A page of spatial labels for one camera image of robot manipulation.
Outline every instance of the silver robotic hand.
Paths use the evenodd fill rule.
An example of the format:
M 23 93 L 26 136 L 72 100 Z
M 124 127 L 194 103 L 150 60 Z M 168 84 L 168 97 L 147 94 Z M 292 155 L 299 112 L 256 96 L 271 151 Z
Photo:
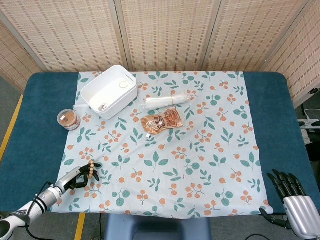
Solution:
M 298 178 L 291 173 L 286 174 L 275 169 L 272 171 L 276 177 L 270 173 L 267 176 L 271 179 L 283 203 L 288 220 L 275 219 L 264 209 L 259 208 L 262 216 L 272 224 L 292 229 L 301 239 L 320 240 L 320 215 Z
M 0 220 L 0 240 L 12 238 L 15 228 L 29 226 L 35 219 L 51 208 L 68 189 L 84 188 L 88 184 L 88 175 L 91 165 L 76 167 L 67 175 L 60 178 L 55 185 L 51 185 L 41 194 L 21 207 L 18 211 L 12 212 L 7 218 Z M 99 181 L 97 171 L 93 171 L 94 178 Z

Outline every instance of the white box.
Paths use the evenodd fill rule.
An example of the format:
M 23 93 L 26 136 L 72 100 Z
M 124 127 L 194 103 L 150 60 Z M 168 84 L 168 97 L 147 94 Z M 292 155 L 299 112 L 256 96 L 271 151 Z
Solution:
M 81 96 L 103 119 L 111 119 L 138 95 L 137 80 L 120 65 L 114 65 L 88 83 Z

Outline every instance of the white rolled package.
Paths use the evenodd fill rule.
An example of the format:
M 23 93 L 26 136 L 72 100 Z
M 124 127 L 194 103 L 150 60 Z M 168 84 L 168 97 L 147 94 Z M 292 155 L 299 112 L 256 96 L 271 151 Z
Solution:
M 143 99 L 144 103 L 140 107 L 149 111 L 171 105 L 183 104 L 188 100 L 189 96 L 185 93 L 165 97 L 148 97 Z

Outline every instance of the orange berry pattern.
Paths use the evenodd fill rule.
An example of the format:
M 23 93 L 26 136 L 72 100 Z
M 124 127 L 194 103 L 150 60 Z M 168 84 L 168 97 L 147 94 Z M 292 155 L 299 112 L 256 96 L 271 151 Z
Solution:
M 99 74 L 79 74 L 74 110 L 81 122 L 68 132 L 58 176 L 94 161 L 99 181 L 69 190 L 53 212 L 174 219 L 272 213 L 242 72 L 134 72 L 138 97 L 108 120 L 80 94 Z M 175 107 L 183 126 L 146 137 L 141 119 L 169 107 L 144 111 L 143 98 L 181 93 L 188 101 Z

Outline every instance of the black cable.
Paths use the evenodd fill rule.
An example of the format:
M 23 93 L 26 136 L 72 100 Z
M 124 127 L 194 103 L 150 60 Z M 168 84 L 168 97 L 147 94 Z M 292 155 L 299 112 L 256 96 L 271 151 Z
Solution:
M 100 224 L 100 240 L 102 240 L 102 227 L 101 227 L 101 213 L 100 213 L 100 217 L 99 217 L 99 224 Z
M 33 199 L 32 203 L 31 203 L 31 206 L 29 207 L 29 209 L 28 209 L 28 211 L 27 211 L 27 213 L 26 213 L 27 216 L 29 216 L 30 211 L 31 211 L 31 209 L 34 207 L 36 200 L 38 199 L 38 197 L 39 197 L 39 195 L 42 193 L 42 191 L 45 189 L 45 186 L 46 186 L 47 184 L 48 184 L 49 186 L 52 185 L 51 182 L 48 182 L 48 181 L 47 181 L 47 182 L 42 186 L 42 188 L 41 188 L 41 190 L 39 191 L 39 193 L 37 194 L 37 196 Z M 36 239 L 36 240 L 52 240 L 52 239 L 48 239 L 48 238 L 41 238 L 41 237 L 36 237 L 36 236 L 34 236 L 34 235 L 29 231 L 29 225 L 28 225 L 27 223 L 25 223 L 25 230 L 26 230 L 26 232 L 29 234 L 29 236 L 32 237 L 33 239 Z
M 263 237 L 265 238 L 266 240 L 270 240 L 269 238 L 267 238 L 266 236 L 263 236 L 261 234 L 251 234 L 250 236 L 248 236 L 245 240 L 248 240 L 249 238 L 253 237 L 253 236 L 260 236 L 260 237 Z

